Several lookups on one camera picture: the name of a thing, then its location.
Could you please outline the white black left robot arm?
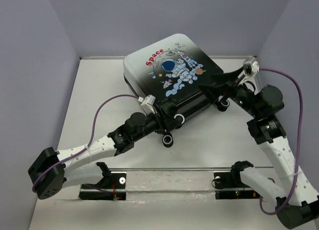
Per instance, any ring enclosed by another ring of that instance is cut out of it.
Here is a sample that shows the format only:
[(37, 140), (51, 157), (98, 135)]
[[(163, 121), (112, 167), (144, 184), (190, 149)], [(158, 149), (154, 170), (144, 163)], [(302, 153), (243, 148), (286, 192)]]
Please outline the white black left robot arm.
[(152, 133), (163, 134), (163, 145), (173, 143), (170, 132), (181, 127), (185, 117), (179, 113), (133, 113), (121, 126), (100, 139), (90, 137), (86, 145), (55, 151), (41, 151), (28, 169), (32, 191), (45, 200), (61, 189), (75, 185), (104, 188), (111, 173), (101, 159), (112, 158), (131, 150), (135, 143)]

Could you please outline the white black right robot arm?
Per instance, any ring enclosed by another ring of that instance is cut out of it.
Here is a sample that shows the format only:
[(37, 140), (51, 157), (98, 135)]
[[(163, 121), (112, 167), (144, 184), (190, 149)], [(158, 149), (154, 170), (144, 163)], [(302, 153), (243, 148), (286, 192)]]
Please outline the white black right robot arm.
[(261, 201), (266, 200), (274, 206), (271, 214), (291, 230), (319, 217), (319, 193), (299, 165), (300, 150), (292, 153), (284, 128), (276, 117), (276, 113), (284, 108), (280, 89), (266, 85), (254, 93), (245, 85), (253, 74), (254, 71), (247, 72), (244, 67), (229, 73), (212, 74), (212, 82), (201, 84), (199, 88), (212, 104), (231, 99), (252, 116), (247, 122), (248, 131), (269, 159), (282, 185), (263, 176), (248, 161), (233, 164), (230, 172), (217, 183), (223, 189), (252, 188)]

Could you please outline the small space print suitcase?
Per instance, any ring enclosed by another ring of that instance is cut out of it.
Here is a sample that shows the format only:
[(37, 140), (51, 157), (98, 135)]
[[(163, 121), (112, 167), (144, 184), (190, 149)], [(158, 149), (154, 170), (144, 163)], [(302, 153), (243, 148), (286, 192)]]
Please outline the small space print suitcase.
[(127, 55), (124, 80), (138, 97), (153, 96), (161, 115), (162, 144), (173, 145), (171, 119), (184, 124), (210, 106), (199, 85), (212, 84), (213, 74), (224, 71), (188, 36), (173, 34)]

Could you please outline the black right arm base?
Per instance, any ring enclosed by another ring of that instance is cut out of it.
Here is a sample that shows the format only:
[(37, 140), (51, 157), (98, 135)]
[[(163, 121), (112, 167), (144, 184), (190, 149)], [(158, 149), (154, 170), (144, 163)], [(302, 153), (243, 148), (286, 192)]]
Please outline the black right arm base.
[(217, 200), (258, 199), (260, 195), (241, 182), (240, 173), (248, 167), (254, 167), (248, 161), (237, 161), (228, 172), (214, 172), (212, 187)]

